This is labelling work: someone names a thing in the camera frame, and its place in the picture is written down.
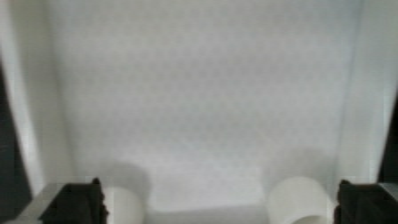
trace white cylinder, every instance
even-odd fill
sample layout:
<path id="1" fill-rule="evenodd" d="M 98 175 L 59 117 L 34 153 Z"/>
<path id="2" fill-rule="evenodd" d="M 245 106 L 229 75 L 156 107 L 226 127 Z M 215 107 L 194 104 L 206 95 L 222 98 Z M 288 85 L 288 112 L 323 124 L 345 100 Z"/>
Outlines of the white cylinder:
<path id="1" fill-rule="evenodd" d="M 108 224 L 142 224 L 144 206 L 133 192 L 119 187 L 103 189 Z"/>
<path id="2" fill-rule="evenodd" d="M 286 179 L 270 192 L 266 209 L 270 224 L 332 223 L 334 204 L 318 181 Z"/>

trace white surface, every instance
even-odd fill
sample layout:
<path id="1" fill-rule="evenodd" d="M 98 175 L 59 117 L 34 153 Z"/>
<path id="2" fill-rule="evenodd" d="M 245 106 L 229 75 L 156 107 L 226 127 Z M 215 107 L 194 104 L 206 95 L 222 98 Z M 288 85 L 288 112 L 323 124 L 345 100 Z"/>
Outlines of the white surface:
<path id="1" fill-rule="evenodd" d="M 0 59 L 34 195 L 74 178 L 44 8 L 44 1 L 0 1 Z"/>
<path id="2" fill-rule="evenodd" d="M 270 224 L 330 224 L 334 204 L 316 180 L 288 178 L 270 191 Z"/>
<path id="3" fill-rule="evenodd" d="M 162 212 L 256 205 L 295 175 L 325 184 L 361 2 L 48 3 L 78 174 L 138 168 Z"/>
<path id="4" fill-rule="evenodd" d="M 337 159 L 337 182 L 375 183 L 398 84 L 398 1 L 366 0 Z"/>
<path id="5" fill-rule="evenodd" d="M 394 0 L 9 2 L 2 60 L 34 192 L 76 168 L 137 192 L 147 223 L 258 224 L 282 179 L 375 178 Z"/>
<path id="6" fill-rule="evenodd" d="M 119 187 L 103 189 L 105 206 L 108 210 L 108 224 L 142 224 L 144 207 L 140 199 L 131 190 Z"/>

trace white wall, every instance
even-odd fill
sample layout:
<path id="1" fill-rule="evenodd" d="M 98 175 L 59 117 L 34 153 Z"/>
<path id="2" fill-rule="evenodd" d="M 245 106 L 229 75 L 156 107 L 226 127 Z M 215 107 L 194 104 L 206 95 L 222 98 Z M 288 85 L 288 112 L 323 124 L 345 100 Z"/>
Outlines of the white wall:
<path id="1" fill-rule="evenodd" d="M 364 0 L 346 94 L 337 181 L 375 183 L 398 84 L 398 1 Z"/>
<path id="2" fill-rule="evenodd" d="M 293 175 L 323 185 L 375 181 L 398 77 L 394 0 L 0 4 L 34 192 L 76 166 L 80 177 L 144 183 L 131 188 L 156 211 L 238 214 Z"/>
<path id="3" fill-rule="evenodd" d="M 74 177 L 44 1 L 0 1 L 0 53 L 30 190 Z"/>
<path id="4" fill-rule="evenodd" d="M 329 184 L 361 1 L 48 3 L 78 174 L 142 170 L 172 212 Z"/>

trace white roller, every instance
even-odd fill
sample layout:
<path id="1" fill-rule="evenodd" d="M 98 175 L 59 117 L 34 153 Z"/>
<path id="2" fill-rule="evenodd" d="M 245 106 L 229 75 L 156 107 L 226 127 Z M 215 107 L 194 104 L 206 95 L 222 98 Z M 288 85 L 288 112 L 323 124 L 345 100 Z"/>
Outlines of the white roller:
<path id="1" fill-rule="evenodd" d="M 133 192 L 119 187 L 103 189 L 108 224 L 142 224 L 144 207 Z"/>
<path id="2" fill-rule="evenodd" d="M 293 177 L 275 186 L 266 203 L 270 224 L 332 223 L 334 204 L 311 178 Z"/>

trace white backdrop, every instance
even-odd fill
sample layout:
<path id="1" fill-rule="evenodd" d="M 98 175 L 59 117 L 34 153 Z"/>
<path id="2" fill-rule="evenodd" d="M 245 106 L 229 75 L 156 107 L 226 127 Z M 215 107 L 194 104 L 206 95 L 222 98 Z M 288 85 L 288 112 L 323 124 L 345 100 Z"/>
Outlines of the white backdrop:
<path id="1" fill-rule="evenodd" d="M 34 193 L 99 176 L 138 193 L 149 223 L 254 224 L 286 177 L 375 180 L 396 0 L 0 4 Z"/>
<path id="2" fill-rule="evenodd" d="M 250 205 L 298 174 L 327 184 L 359 3 L 50 1 L 78 174 L 142 169 L 154 210 Z"/>

